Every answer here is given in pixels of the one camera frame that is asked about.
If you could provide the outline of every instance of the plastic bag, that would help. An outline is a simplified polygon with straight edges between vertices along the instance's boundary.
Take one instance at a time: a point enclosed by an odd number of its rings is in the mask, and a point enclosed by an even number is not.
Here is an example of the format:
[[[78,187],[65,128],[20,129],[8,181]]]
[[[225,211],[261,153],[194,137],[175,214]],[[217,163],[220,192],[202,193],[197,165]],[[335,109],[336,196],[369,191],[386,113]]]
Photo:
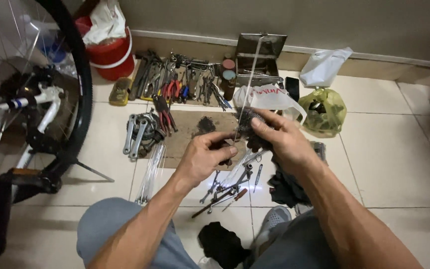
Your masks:
[[[288,95],[285,89],[280,89],[272,84],[261,87],[250,87],[251,93],[247,99],[247,106],[269,110],[283,110],[283,116],[295,120],[302,115],[301,124],[306,118],[305,110]],[[247,87],[242,86],[233,95],[233,103],[237,107],[243,106]]]
[[[315,89],[298,103],[306,110],[303,126],[309,131],[335,137],[341,132],[346,117],[346,106],[341,95],[332,89]]]
[[[300,73],[301,82],[305,87],[330,87],[339,68],[352,53],[350,47],[313,53]]]

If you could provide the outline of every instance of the tile floor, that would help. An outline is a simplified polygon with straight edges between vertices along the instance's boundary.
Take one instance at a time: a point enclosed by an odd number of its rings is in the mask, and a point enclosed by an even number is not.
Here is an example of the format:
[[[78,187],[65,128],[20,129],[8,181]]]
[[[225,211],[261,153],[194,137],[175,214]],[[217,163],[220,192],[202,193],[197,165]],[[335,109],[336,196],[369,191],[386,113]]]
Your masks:
[[[298,77],[298,72],[281,71],[280,75]],[[150,105],[139,100],[125,107],[110,106],[111,88],[112,83],[94,75],[93,118],[79,159],[116,182],[104,182],[74,167],[57,195],[39,195],[14,206],[8,248],[0,257],[0,268],[83,268],[75,252],[81,215],[98,200],[116,196],[133,201],[137,196],[147,160],[131,163],[121,149],[128,115],[145,112]],[[338,76],[331,88],[341,94],[348,109],[343,131],[335,138],[307,137],[327,145],[327,161],[338,178],[430,269],[430,87]],[[301,86],[302,96],[310,92]],[[172,108],[221,111],[179,104]],[[35,158],[33,165],[49,162],[45,158]],[[222,204],[210,215],[190,218],[200,209],[198,200],[214,175],[183,200],[174,222],[185,249],[196,262],[203,256],[197,234],[212,221],[220,221],[236,232],[244,247],[253,240],[266,212],[277,205],[271,201],[266,185],[274,173],[270,158],[267,154],[261,161],[264,168],[256,192],[253,182],[247,182],[244,187],[250,189],[249,195],[223,213]],[[9,156],[5,165],[11,166],[12,162],[14,156]],[[164,169],[156,190],[173,171]]]

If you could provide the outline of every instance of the bicycle wheel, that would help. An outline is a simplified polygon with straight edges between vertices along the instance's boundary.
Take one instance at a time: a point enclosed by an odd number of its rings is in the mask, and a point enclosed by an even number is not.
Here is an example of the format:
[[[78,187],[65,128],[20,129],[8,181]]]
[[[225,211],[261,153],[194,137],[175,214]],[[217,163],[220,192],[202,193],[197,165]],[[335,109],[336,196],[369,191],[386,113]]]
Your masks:
[[[0,0],[0,43],[3,50],[3,53],[0,51],[0,56],[4,55],[6,59],[3,59],[4,57],[0,58],[2,59],[2,62],[8,61],[9,58],[12,59],[12,57],[15,56],[24,56],[23,58],[27,60],[21,72],[15,72],[13,76],[10,76],[4,81],[0,81],[0,93],[1,89],[3,88],[3,85],[8,85],[15,82],[18,83],[18,88],[19,86],[21,86],[22,88],[25,88],[27,90],[28,88],[30,88],[28,86],[29,84],[34,84],[37,88],[39,83],[45,82],[44,76],[48,74],[45,72],[49,72],[48,70],[51,69],[48,68],[48,66],[54,66],[52,60],[48,60],[49,54],[53,53],[53,55],[57,55],[60,49],[71,53],[75,64],[75,70],[77,73],[74,78],[74,81],[76,81],[77,86],[75,98],[76,101],[75,104],[70,108],[65,107],[71,113],[69,117],[70,120],[67,126],[58,125],[56,128],[60,128],[63,133],[61,137],[58,138],[58,141],[61,142],[62,148],[68,154],[72,156],[77,156],[86,137],[92,113],[92,78],[89,62],[85,54],[85,46],[81,39],[81,35],[76,28],[74,21],[72,20],[72,16],[69,14],[69,11],[63,5],[63,3],[61,3],[60,0],[36,0],[36,2],[37,3],[26,3],[22,0]],[[9,8],[10,13],[8,14],[10,14],[10,16],[6,16],[6,18],[4,18],[3,9],[6,8]],[[45,35],[43,34],[43,30],[39,26],[39,24],[36,24],[35,26],[35,23],[33,23],[32,21],[27,21],[26,18],[28,16],[31,18],[35,17],[35,20],[38,23],[42,23],[44,25],[57,25],[57,27],[54,28],[54,30],[58,33],[57,37],[55,37],[54,39],[58,40],[59,43],[56,49],[52,48],[51,45],[49,45],[48,47],[44,45],[44,49],[38,51],[36,44],[40,43],[41,39],[43,39],[44,43]],[[14,21],[15,27],[12,28],[13,34],[15,32],[17,32],[18,34],[18,36],[16,37],[13,36],[14,38],[12,40],[10,36],[5,36],[8,31],[4,31],[5,27],[11,29],[11,27],[9,27],[7,23],[8,17]],[[21,27],[21,25],[24,23],[32,24],[35,29],[38,29],[37,35],[33,40],[28,38],[26,28]],[[20,40],[21,45],[15,46],[14,40]],[[14,49],[7,49],[8,46],[13,46]],[[33,64],[30,62],[30,60],[33,60],[33,58],[35,57],[35,53],[39,53],[39,55],[45,56],[47,61],[46,66],[44,66],[43,64],[42,69],[38,69],[43,70],[41,71],[42,75],[31,68]],[[60,77],[64,77],[64,79],[66,78],[66,76],[59,74],[59,72],[53,72],[50,74],[54,74],[54,77],[52,77],[52,79],[54,80],[57,80]],[[48,108],[47,106],[45,107],[45,104],[38,104],[37,109],[34,109],[33,112],[36,111],[38,113],[44,113],[45,111],[47,111],[47,109]],[[14,118],[17,117],[17,115],[21,113],[21,111],[23,111],[23,114],[25,113],[28,122],[14,120]],[[23,108],[21,108],[16,113],[14,118],[9,121],[9,123],[8,121],[5,121],[4,123],[8,123],[9,125],[21,125],[23,129],[28,128],[28,125],[30,124],[29,116],[31,115],[32,114],[29,114],[27,111],[24,111]],[[6,129],[8,129],[8,126],[6,126],[6,128],[3,127],[1,129],[0,136],[3,130]],[[54,159],[43,169],[43,171],[51,172],[55,176],[60,177],[67,171],[70,165],[70,163],[65,162],[64,160],[61,160],[57,157],[54,157]],[[34,186],[19,186],[17,187],[17,191],[14,193],[13,203],[21,202],[25,199],[31,198],[40,192],[41,190]]]

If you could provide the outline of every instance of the forearm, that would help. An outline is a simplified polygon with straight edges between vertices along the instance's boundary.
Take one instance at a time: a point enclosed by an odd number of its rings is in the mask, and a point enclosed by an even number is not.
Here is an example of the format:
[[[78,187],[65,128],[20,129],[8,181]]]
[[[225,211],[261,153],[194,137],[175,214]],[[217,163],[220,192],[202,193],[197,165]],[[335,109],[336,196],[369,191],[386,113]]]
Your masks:
[[[331,170],[312,159],[294,172],[344,268],[422,268],[392,231],[360,204]]]
[[[170,179],[134,218],[106,241],[88,268],[131,269],[148,266],[185,195],[176,180]]]

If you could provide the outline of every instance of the black cloth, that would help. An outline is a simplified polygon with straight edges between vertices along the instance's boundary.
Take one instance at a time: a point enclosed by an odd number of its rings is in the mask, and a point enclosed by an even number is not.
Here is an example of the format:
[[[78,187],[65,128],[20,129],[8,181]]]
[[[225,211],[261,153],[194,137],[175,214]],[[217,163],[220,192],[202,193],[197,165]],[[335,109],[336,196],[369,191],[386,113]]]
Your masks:
[[[250,250],[244,249],[234,232],[222,227],[220,222],[205,225],[198,234],[204,254],[213,258],[223,269],[233,269],[244,261]]]
[[[270,188],[271,200],[278,204],[285,204],[290,208],[298,203],[311,205],[310,199],[303,187],[298,184],[295,176],[285,173],[274,159],[271,161],[276,166],[275,175],[268,181],[268,185],[272,186]]]

